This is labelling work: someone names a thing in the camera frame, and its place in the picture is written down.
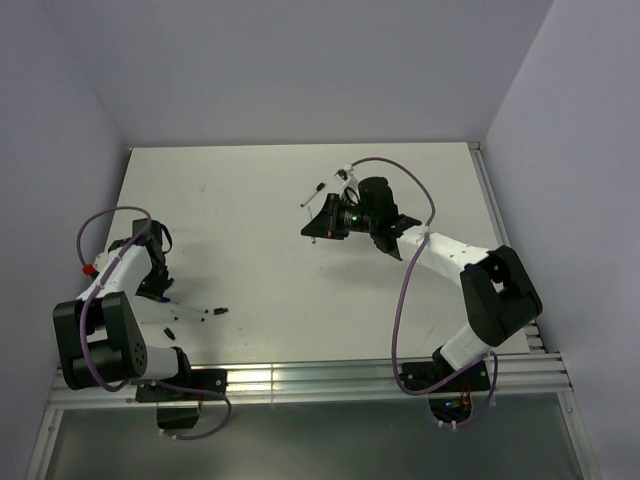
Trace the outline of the white pen black tip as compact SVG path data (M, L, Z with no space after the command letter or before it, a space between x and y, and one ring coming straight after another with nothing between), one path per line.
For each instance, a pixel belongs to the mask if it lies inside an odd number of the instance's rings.
M306 207L319 193L318 190L314 190L303 202L300 203L300 208Z

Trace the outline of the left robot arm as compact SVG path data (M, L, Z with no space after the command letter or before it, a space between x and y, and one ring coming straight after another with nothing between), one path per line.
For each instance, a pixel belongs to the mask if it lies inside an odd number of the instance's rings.
M70 389L117 391L126 382L159 381L172 399L191 394L195 375L186 353L147 345L132 306L137 297L168 301L171 241L165 225L142 218L132 222L130 237L112 242L94 263L80 259L91 285L52 313L60 367Z

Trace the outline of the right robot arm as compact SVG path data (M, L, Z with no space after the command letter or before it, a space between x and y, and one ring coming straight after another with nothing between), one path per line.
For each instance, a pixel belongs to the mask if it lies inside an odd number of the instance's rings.
M514 249L475 247L431 231L424 222L399 212L383 177L358 180L346 170L336 175L340 192L326 196L302 228L303 236L344 240L352 233L367 234L379 251L407 261L409 271L421 265L462 292L466 323L434 351L425 376L394 373L402 390L457 388L469 369L542 313L541 299Z

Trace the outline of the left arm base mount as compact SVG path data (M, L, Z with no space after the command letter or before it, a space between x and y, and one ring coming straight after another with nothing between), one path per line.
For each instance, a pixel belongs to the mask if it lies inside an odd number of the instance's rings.
M138 404L156 404L156 423L165 432L194 436L193 429L204 419L204 403L219 401L226 405L217 432L231 419L232 406L226 396L228 372L225 369L196 369L173 378L148 381L136 386Z

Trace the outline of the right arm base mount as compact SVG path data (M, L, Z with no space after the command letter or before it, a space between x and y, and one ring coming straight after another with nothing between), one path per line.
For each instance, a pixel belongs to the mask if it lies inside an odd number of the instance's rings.
M400 379L411 392L431 389L436 394L427 400L433 422L440 429L456 431L495 404L497 374L489 378L484 360L458 371L449 371L440 360L404 362Z

